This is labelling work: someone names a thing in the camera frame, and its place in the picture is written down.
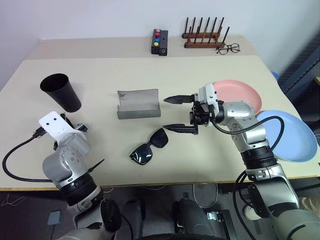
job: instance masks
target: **eyeglasses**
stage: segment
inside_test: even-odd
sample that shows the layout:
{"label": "eyeglasses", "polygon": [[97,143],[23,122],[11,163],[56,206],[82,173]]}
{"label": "eyeglasses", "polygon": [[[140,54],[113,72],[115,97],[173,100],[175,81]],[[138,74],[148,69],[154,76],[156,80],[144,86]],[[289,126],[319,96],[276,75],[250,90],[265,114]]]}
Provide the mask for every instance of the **eyeglasses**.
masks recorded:
{"label": "eyeglasses", "polygon": [[233,53],[238,53],[240,52],[240,46],[238,43],[232,43],[231,45],[224,45],[223,48],[217,48],[217,52],[216,54],[221,54],[221,55],[226,55],[229,50],[231,50],[231,52]]}
{"label": "eyeglasses", "polygon": [[163,128],[160,128],[156,131],[150,138],[150,141],[142,144],[133,153],[130,154],[130,158],[135,161],[137,164],[145,165],[148,163],[152,156],[152,150],[150,148],[151,145],[156,148],[162,149],[168,143],[168,136],[165,133]]}

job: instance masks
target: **cable connector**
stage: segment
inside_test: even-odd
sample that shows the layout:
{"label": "cable connector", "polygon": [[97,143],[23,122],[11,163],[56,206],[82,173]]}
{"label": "cable connector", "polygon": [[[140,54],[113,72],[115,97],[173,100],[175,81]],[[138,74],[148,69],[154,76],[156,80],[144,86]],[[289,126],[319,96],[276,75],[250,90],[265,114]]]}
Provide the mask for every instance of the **cable connector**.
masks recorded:
{"label": "cable connector", "polygon": [[37,130],[35,130],[34,132],[33,132],[33,134],[32,134],[32,136],[34,137],[34,138],[41,138],[43,135],[45,135],[47,132],[46,132],[46,130],[41,126],[41,127],[39,127]]}

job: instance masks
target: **white table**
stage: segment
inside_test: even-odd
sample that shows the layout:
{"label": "white table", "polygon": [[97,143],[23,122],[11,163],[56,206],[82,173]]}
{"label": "white table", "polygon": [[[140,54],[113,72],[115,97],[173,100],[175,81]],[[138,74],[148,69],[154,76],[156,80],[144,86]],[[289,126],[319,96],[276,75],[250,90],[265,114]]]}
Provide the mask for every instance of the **white table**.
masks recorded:
{"label": "white table", "polygon": [[[54,100],[40,90],[40,82],[51,74],[64,73],[82,103],[79,111],[67,113],[67,117],[74,124],[84,123],[88,127],[87,139],[92,149],[86,158],[87,164],[91,167],[105,159],[92,172],[97,184],[126,186],[233,182],[245,165],[231,137],[214,128],[200,126],[199,135],[166,130],[168,144],[162,149],[151,147],[153,158],[148,164],[141,166],[129,158],[129,154],[146,143],[162,125],[189,124],[192,105],[169,104],[163,102],[164,98],[195,93],[210,82],[225,79],[242,81],[259,93],[262,110],[278,109],[299,117],[252,45],[242,37],[229,39],[241,42],[241,54],[220,56],[212,49],[184,49],[181,47],[184,41],[179,38],[172,38],[169,42],[167,57],[150,55],[148,38],[126,39],[135,43],[137,49],[142,49],[131,52],[126,46],[124,50],[127,50],[129,57],[121,51],[126,41],[120,38],[49,40],[40,43],[0,92],[0,156],[31,137],[39,127],[38,119],[51,111],[63,112]],[[105,48],[110,50],[109,57]],[[154,88],[159,89],[161,117],[117,118],[117,90]],[[21,177],[45,178],[42,162],[53,152],[53,141],[46,134],[20,148],[8,159],[9,170]],[[308,162],[278,162],[292,179],[319,176],[319,160],[318,148],[316,156]],[[0,190],[53,189],[52,183],[21,182],[0,170]]]}

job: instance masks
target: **blue plate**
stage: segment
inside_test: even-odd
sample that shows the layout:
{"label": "blue plate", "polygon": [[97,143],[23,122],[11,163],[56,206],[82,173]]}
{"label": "blue plate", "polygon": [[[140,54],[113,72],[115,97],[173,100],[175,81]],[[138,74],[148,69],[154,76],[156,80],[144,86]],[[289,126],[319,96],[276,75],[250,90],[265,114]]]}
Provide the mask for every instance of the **blue plate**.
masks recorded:
{"label": "blue plate", "polygon": [[[276,157],[295,163],[311,160],[317,152],[317,140],[311,129],[299,118],[290,113],[279,110],[268,110],[259,114],[259,121],[279,116],[284,121],[284,132],[278,145],[273,150]],[[272,146],[280,132],[279,120],[272,119],[263,123],[270,146]]]}

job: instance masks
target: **wooden rack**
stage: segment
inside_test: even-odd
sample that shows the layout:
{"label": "wooden rack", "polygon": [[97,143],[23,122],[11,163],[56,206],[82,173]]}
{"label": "wooden rack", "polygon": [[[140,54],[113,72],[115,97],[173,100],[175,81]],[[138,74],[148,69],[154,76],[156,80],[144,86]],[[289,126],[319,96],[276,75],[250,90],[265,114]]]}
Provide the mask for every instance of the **wooden rack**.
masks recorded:
{"label": "wooden rack", "polygon": [[228,28],[225,32],[225,35],[223,37],[223,40],[221,42],[219,42],[219,37],[220,37],[221,31],[222,31],[222,23],[224,22],[224,19],[225,18],[223,17],[221,20],[220,26],[218,28],[218,31],[214,32],[216,22],[217,22],[217,18],[215,18],[213,25],[212,25],[211,32],[207,32],[209,22],[210,22],[210,17],[209,17],[208,20],[206,21],[204,32],[200,32],[202,21],[203,21],[203,17],[201,17],[199,26],[197,27],[196,32],[194,32],[194,27],[195,27],[195,22],[196,22],[196,18],[194,17],[192,26],[189,27],[189,32],[187,32],[188,21],[189,21],[189,18],[187,17],[186,23],[185,23],[184,33],[182,34],[182,38],[187,39],[187,41],[184,43],[184,47],[186,49],[207,49],[207,48],[211,49],[211,48],[224,47],[225,40],[226,40],[227,34],[230,29],[230,27],[228,26]]}

